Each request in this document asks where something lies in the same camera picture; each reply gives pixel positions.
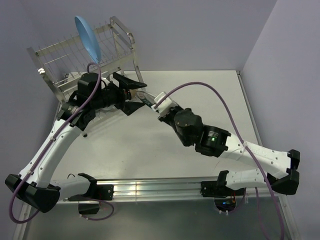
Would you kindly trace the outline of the light blue plate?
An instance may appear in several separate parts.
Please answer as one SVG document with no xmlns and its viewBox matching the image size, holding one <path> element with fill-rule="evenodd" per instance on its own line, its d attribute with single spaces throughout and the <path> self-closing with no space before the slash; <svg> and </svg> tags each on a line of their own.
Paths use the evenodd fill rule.
<svg viewBox="0 0 320 240">
<path fill-rule="evenodd" d="M 99 64 L 102 59 L 102 54 L 94 31 L 89 23 L 81 16 L 76 15 L 74 22 L 83 47 L 92 61 Z"/>
</svg>

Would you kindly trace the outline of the white plate green rim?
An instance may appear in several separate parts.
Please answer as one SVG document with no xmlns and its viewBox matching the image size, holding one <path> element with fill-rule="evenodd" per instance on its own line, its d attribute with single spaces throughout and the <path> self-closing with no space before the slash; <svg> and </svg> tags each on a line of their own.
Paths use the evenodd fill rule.
<svg viewBox="0 0 320 240">
<path fill-rule="evenodd" d="M 136 92 L 136 96 L 149 108 L 152 108 L 153 105 L 155 105 L 155 98 L 156 96 L 152 93 L 149 93 L 147 91 L 138 90 Z"/>
</svg>

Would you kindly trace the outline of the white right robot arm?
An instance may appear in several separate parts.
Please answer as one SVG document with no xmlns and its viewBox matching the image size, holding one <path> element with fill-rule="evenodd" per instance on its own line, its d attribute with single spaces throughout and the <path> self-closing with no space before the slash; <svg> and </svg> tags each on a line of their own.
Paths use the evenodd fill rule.
<svg viewBox="0 0 320 240">
<path fill-rule="evenodd" d="M 295 195 L 299 186 L 300 152 L 275 151 L 244 142 L 225 129 L 205 125 L 190 108 L 179 105 L 158 109 L 159 121 L 171 126 L 185 147 L 208 157 L 229 159 L 251 166 L 251 170 L 222 170 L 217 180 L 201 182 L 203 197 L 240 196 L 246 188 L 271 189 L 283 195 Z"/>
</svg>

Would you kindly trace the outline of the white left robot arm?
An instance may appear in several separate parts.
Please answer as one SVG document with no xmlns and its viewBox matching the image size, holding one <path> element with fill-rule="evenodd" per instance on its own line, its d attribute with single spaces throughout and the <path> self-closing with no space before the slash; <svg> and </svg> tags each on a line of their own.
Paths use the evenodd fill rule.
<svg viewBox="0 0 320 240">
<path fill-rule="evenodd" d="M 147 84 L 134 81 L 114 72 L 118 81 L 106 83 L 98 80 L 94 72 L 84 73 L 77 82 L 77 89 L 68 101 L 61 106 L 57 119 L 47 139 L 19 174 L 9 174 L 5 185 L 15 197 L 31 205 L 42 213 L 49 212 L 58 201 L 66 198 L 91 200 L 98 193 L 97 180 L 85 173 L 64 179 L 53 180 L 52 176 L 63 156 L 100 109 L 114 106 L 127 116 L 144 106 L 133 102 L 132 90 L 147 87 Z"/>
</svg>

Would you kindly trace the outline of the stainless steel dish rack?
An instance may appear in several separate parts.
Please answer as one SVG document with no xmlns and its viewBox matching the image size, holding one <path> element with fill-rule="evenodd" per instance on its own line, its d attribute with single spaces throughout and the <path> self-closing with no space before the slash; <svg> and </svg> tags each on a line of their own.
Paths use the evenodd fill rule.
<svg viewBox="0 0 320 240">
<path fill-rule="evenodd" d="M 116 16 L 93 32 L 100 49 L 99 66 L 105 80 L 113 80 L 114 72 L 125 75 L 127 67 L 132 65 L 136 74 L 134 80 L 142 83 L 144 80 L 138 66 L 132 32 Z M 27 53 L 60 104 L 67 102 L 77 89 L 78 80 L 92 61 L 79 34 L 36 50 L 29 47 Z"/>
</svg>

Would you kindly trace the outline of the aluminium mounting rail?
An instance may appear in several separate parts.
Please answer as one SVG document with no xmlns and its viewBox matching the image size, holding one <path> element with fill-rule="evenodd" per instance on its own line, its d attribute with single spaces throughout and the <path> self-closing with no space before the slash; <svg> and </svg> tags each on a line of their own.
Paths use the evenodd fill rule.
<svg viewBox="0 0 320 240">
<path fill-rule="evenodd" d="M 145 179 L 95 179 L 81 174 L 71 178 L 52 180 L 60 187 L 59 200 L 76 202 L 159 202 L 224 199 L 232 196 L 253 196 L 254 188 L 263 195 L 270 194 L 258 169 L 222 171 L 211 177 L 145 178 Z"/>
</svg>

